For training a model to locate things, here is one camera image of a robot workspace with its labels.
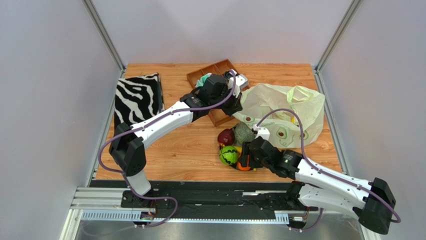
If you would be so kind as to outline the orange fruit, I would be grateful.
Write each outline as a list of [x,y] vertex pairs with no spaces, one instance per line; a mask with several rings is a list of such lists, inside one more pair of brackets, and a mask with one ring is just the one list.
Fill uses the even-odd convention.
[[249,154],[241,154],[236,163],[236,168],[240,171],[250,171],[252,167],[250,166],[250,155]]

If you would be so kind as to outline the pale green plastic bag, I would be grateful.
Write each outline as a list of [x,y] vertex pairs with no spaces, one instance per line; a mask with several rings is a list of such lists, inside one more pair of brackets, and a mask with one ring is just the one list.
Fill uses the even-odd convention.
[[233,116],[249,127],[267,128],[274,147],[300,148],[314,143],[322,133],[325,100],[324,94],[304,86],[259,83],[242,92],[243,109]]

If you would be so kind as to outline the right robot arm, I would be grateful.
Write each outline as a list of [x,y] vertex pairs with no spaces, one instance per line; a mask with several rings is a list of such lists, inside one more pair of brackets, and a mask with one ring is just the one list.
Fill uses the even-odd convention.
[[286,195],[289,203],[348,215],[377,234],[386,235],[391,223],[401,222],[395,211],[396,199],[385,180],[376,177],[368,181],[339,173],[302,153],[279,150],[262,137],[242,144],[237,167],[267,168],[280,178],[292,179]]

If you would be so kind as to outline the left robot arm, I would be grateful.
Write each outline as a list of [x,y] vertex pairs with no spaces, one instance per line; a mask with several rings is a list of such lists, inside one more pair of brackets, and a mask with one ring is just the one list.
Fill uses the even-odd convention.
[[120,167],[120,173],[129,187],[139,196],[151,190],[145,173],[146,149],[174,129],[188,125],[209,114],[210,110],[222,110],[228,116],[243,109],[241,91],[249,85],[246,76],[230,70],[229,79],[211,74],[202,86],[182,96],[167,110],[148,120],[131,126],[119,124],[114,137],[108,141],[109,153]]

